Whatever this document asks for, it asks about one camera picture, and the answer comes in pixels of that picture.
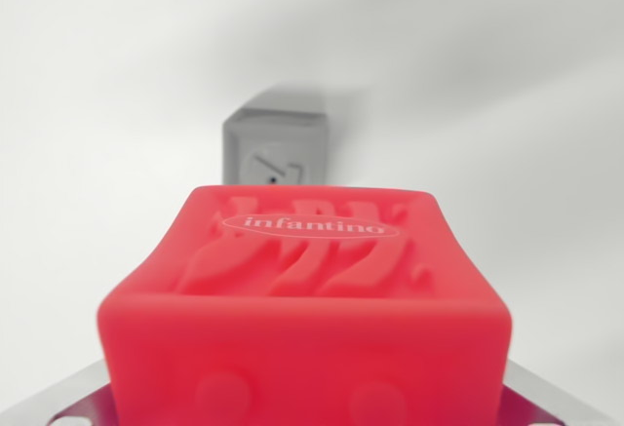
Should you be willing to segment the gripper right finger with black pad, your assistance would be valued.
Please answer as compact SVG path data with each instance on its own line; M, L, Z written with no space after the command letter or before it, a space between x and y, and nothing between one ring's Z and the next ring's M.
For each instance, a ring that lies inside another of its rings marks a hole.
M509 360L497 425L618 425L618 422Z

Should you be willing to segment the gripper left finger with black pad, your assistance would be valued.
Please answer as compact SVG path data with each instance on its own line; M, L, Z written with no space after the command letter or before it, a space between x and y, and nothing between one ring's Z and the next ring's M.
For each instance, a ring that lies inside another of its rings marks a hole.
M1 413L2 425L118 425L105 361L72 373Z

